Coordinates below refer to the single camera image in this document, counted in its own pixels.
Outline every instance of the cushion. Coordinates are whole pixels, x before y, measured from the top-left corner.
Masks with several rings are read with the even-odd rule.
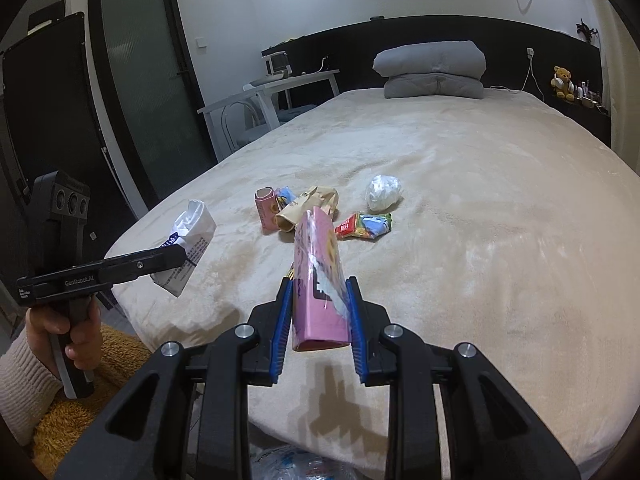
[[[420,95],[452,95],[482,99],[483,93],[484,87],[478,79],[437,72],[398,75],[385,83],[387,99]]]
[[[486,61],[473,41],[438,41],[380,52],[373,61],[373,70],[382,77],[443,72],[480,79],[486,70]]]

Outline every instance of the white desk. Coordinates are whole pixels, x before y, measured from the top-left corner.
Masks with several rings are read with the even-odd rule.
[[[282,92],[283,90],[295,88],[296,86],[308,85],[309,83],[328,80],[329,84],[331,85],[331,90],[334,92],[334,97],[336,97],[340,94],[340,91],[338,90],[338,84],[335,82],[335,74],[339,72],[339,70],[327,70],[325,72],[316,72],[313,74],[298,75],[295,77],[280,79],[278,81],[271,81],[269,83],[254,86],[249,90],[230,95],[225,99],[220,99],[220,101],[216,101],[215,103],[207,105],[204,108],[200,108],[200,110],[198,110],[198,113],[204,115],[204,120],[207,123],[207,129],[209,130],[209,137],[211,137],[211,139],[213,140],[215,137],[211,112],[218,110],[219,108],[224,108],[225,106],[231,105],[238,101],[244,101],[245,99],[255,97],[258,99],[260,110],[262,110],[262,114],[264,115],[264,120],[269,126],[269,131],[271,131],[280,126],[280,121],[278,120],[278,116],[276,115],[276,109],[273,106],[273,102],[271,102],[271,95]]]

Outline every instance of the human hand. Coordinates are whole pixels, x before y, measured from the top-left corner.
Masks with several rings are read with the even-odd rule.
[[[44,364],[57,378],[60,378],[58,366],[53,357],[49,333],[65,334],[69,332],[70,322],[49,305],[38,305],[27,310],[25,330],[27,342],[33,355]],[[66,356],[79,370],[93,370],[102,356],[102,334],[100,334],[100,308],[95,298],[91,299],[88,319],[71,329],[71,344],[65,348]]]

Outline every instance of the plastic bag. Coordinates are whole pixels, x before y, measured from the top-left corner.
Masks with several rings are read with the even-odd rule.
[[[391,207],[400,198],[402,186],[400,181],[389,175],[377,175],[367,186],[365,199],[371,211],[379,212]]]
[[[295,446],[268,449],[251,464],[254,480],[358,480],[356,470]]]

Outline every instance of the finger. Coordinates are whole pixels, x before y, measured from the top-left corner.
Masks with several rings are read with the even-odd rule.
[[[67,357],[72,361],[100,361],[102,355],[102,336],[82,344],[69,344],[65,348]]]
[[[27,321],[37,333],[65,334],[69,332],[69,320],[49,305],[31,307],[27,311]]]
[[[71,329],[71,341],[76,344],[87,343],[100,334],[100,308],[92,300],[88,309],[88,319],[78,323]]]

